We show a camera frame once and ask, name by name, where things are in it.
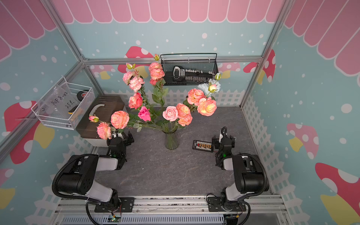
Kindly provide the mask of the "clear glass vase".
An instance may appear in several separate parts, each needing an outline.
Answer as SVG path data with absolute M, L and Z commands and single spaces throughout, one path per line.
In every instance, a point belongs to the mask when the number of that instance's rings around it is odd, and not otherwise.
M 175 150 L 179 146 L 179 142 L 176 136 L 178 126 L 175 122 L 164 123 L 162 131 L 165 134 L 165 147 L 169 150 Z

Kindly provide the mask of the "orange pink rose spray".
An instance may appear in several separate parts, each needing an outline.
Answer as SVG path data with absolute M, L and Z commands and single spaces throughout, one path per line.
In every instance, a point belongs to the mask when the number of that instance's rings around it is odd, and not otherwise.
M 212 116 L 217 110 L 214 98 L 207 97 L 202 90 L 192 89 L 187 94 L 187 99 L 176 106 L 178 111 L 178 124 L 185 127 L 191 124 L 192 112 L 197 111 L 202 116 Z

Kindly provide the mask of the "magenta rose stem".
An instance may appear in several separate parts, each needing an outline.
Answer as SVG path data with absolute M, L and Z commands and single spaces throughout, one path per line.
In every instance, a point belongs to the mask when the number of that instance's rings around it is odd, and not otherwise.
M 138 118 L 140 119 L 139 124 L 142 127 L 162 130 L 162 120 L 157 115 L 156 111 L 152 108 L 145 106 L 141 107 Z

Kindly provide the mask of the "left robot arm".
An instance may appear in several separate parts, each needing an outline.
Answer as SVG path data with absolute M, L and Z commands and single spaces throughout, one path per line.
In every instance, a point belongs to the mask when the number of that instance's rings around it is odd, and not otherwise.
M 52 181 L 52 192 L 60 198 L 81 199 L 95 204 L 95 212 L 132 212 L 134 198 L 120 198 L 117 190 L 95 181 L 97 172 L 119 171 L 127 162 L 126 147 L 134 142 L 130 132 L 107 141 L 106 155 L 73 155 Z

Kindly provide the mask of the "pink rose stem bunch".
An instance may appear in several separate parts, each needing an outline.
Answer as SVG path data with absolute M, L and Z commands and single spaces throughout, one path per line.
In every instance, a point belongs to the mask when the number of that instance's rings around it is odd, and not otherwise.
M 103 140 L 111 139 L 113 134 L 121 133 L 125 128 L 135 128 L 138 132 L 144 128 L 139 124 L 140 119 L 137 115 L 125 111 L 114 112 L 109 122 L 101 121 L 96 115 L 90 115 L 89 121 L 97 123 L 97 135 Z

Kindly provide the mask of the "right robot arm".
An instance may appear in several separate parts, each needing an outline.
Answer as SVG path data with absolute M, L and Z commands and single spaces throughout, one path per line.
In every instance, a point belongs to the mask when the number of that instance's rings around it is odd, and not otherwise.
M 219 137 L 212 138 L 216 166 L 232 171 L 234 183 L 225 187 L 220 196 L 208 194 L 205 198 L 210 212 L 243 212 L 248 209 L 245 200 L 268 191 L 269 181 L 257 155 L 232 153 L 235 137 L 227 135 L 227 127 L 222 127 Z

